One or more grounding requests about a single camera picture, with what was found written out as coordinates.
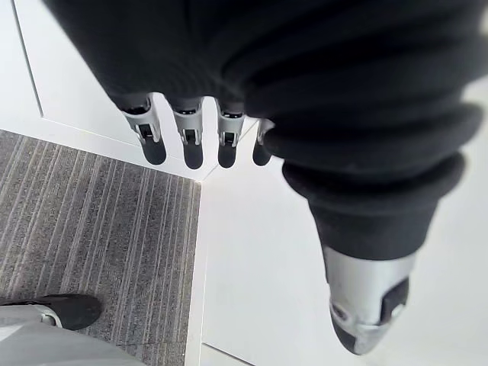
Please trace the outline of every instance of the person's foot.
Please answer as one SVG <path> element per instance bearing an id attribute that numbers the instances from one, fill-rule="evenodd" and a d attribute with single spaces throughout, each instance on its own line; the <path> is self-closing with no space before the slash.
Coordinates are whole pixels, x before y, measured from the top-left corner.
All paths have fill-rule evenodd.
<path id="1" fill-rule="evenodd" d="M 102 313 L 101 302 L 93 296 L 83 294 L 57 294 L 30 300 L 14 300 L 0 304 L 44 305 L 59 317 L 64 329 L 80 330 L 93 324 Z"/>

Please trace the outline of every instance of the silver metal part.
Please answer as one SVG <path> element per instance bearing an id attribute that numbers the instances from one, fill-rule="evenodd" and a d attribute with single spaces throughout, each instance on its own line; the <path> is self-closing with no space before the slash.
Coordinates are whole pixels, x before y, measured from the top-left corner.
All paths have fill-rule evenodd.
<path id="1" fill-rule="evenodd" d="M 258 141 L 259 145 L 263 145 L 265 143 L 265 133 L 267 133 L 271 128 L 275 127 L 275 124 L 271 122 L 268 118 L 260 118 L 258 121 L 258 136 L 256 137 L 256 141 Z"/>
<path id="2" fill-rule="evenodd" d="M 244 113 L 234 114 L 227 111 L 222 111 L 220 106 L 218 107 L 219 120 L 218 120 L 218 134 L 219 144 L 225 146 L 228 142 L 228 136 L 232 134 L 232 147 L 236 147 L 239 142 L 239 138 L 242 133 L 242 126 L 244 124 Z"/>
<path id="3" fill-rule="evenodd" d="M 389 261 L 371 261 L 325 247 L 324 257 L 332 321 L 355 337 L 355 354 L 367 353 L 403 309 L 403 305 L 399 305 L 392 312 L 391 320 L 380 324 L 385 294 L 409 277 L 416 254 Z"/>
<path id="4" fill-rule="evenodd" d="M 129 114 L 122 111 L 122 114 L 129 122 L 130 128 L 137 134 L 139 141 L 144 144 L 146 138 L 149 136 L 145 130 L 141 130 L 141 126 L 148 126 L 150 129 L 150 136 L 155 143 L 161 140 L 161 127 L 159 126 L 159 118 L 154 107 L 152 97 L 149 97 L 149 110 L 142 114 Z"/>
<path id="5" fill-rule="evenodd" d="M 58 315 L 50 307 L 45 307 L 44 305 L 32 305 L 40 313 L 40 322 L 47 324 L 48 326 L 57 326 L 62 328 L 61 320 Z"/>
<path id="6" fill-rule="evenodd" d="M 195 145 L 201 145 L 201 137 L 204 132 L 204 125 L 202 123 L 201 104 L 194 110 L 188 111 L 173 111 L 175 116 L 176 127 L 180 134 L 183 144 L 188 144 L 187 132 L 193 130 Z"/>

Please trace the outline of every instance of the cabinet door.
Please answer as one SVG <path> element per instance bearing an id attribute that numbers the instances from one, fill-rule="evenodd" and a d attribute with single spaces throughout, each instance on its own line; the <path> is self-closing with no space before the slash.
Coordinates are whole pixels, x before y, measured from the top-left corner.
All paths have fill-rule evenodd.
<path id="1" fill-rule="evenodd" d="M 217 109 L 211 98 L 204 101 L 204 164 L 192 171 L 183 161 L 181 140 L 168 103 L 162 95 L 155 95 L 168 159 L 160 166 L 150 165 L 143 158 L 136 134 L 42 1 L 15 0 L 15 4 L 43 117 L 62 124 L 60 128 L 67 126 L 88 133 L 88 140 L 78 141 L 74 147 L 197 180 L 202 180 L 216 166 Z M 253 123 L 253 119 L 248 119 L 243 132 Z M 101 143 L 112 147 L 108 149 L 100 146 Z"/>
<path id="2" fill-rule="evenodd" d="M 11 2 L 0 2 L 0 129 L 18 132 L 19 125 L 40 118 L 40 110 L 24 56 Z"/>

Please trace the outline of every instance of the robotic finger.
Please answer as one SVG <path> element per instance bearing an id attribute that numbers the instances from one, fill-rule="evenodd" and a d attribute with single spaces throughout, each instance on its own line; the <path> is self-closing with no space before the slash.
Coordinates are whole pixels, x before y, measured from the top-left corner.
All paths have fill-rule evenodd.
<path id="1" fill-rule="evenodd" d="M 152 95 L 131 95 L 114 98 L 114 101 L 137 134 L 147 161 L 153 165 L 162 164 L 166 160 L 166 149 Z"/>
<path id="2" fill-rule="evenodd" d="M 198 169 L 204 162 L 201 138 L 204 132 L 201 103 L 198 98 L 166 97 L 175 116 L 176 126 L 183 142 L 185 163 L 190 169 Z"/>
<path id="3" fill-rule="evenodd" d="M 244 124 L 244 107 L 239 102 L 217 101 L 219 164 L 230 168 L 236 161 L 237 143 Z"/>
<path id="4" fill-rule="evenodd" d="M 267 118 L 260 118 L 258 121 L 258 135 L 254 144 L 254 150 L 252 151 L 252 160 L 258 166 L 268 164 L 269 159 L 271 159 L 271 154 L 265 149 L 264 145 L 266 132 L 274 126 L 275 124 Z"/>

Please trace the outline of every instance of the black sleeve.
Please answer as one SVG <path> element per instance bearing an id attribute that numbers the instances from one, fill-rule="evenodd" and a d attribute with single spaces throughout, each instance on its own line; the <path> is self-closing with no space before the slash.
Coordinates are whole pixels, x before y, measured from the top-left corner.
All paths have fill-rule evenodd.
<path id="1" fill-rule="evenodd" d="M 481 121 L 482 0 L 45 0 L 108 95 L 244 101 L 310 203 L 323 246 L 423 243 Z"/>

